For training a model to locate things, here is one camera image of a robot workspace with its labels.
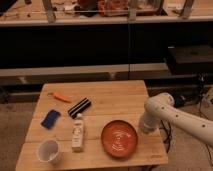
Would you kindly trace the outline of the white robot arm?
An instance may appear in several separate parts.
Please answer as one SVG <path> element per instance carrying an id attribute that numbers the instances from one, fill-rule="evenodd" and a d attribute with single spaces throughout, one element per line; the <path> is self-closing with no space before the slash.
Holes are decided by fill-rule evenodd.
<path id="1" fill-rule="evenodd" d="M 213 121 L 178 110 L 174 104 L 175 99 L 169 93 L 147 98 L 139 119 L 139 130 L 145 134 L 152 133 L 164 120 L 213 148 Z"/>

